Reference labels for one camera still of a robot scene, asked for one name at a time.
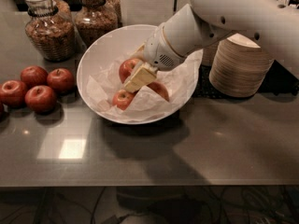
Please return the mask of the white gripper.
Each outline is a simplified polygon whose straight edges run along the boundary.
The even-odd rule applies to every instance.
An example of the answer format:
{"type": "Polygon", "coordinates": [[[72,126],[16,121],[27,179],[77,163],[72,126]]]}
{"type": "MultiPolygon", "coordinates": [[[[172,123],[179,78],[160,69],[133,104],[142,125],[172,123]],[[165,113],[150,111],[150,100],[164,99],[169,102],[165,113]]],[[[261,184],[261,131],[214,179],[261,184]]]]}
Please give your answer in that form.
{"type": "Polygon", "coordinates": [[[130,57],[145,60],[146,63],[138,63],[124,81],[123,87],[129,92],[139,91],[143,86],[153,82],[157,77],[158,69],[163,72],[171,71],[185,61],[185,58],[178,55],[169,44],[164,34],[163,23],[130,57]]]}

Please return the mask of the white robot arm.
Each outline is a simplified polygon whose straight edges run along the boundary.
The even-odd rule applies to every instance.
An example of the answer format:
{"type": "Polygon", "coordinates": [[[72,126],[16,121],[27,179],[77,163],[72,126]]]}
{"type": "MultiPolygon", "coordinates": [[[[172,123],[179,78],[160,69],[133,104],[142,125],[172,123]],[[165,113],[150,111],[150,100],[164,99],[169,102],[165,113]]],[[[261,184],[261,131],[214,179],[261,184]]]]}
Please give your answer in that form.
{"type": "Polygon", "coordinates": [[[194,51],[233,34],[251,39],[298,75],[298,8],[282,0],[191,0],[137,50],[135,56],[141,62],[123,87],[138,91],[154,81],[159,71],[170,71],[194,51]]]}

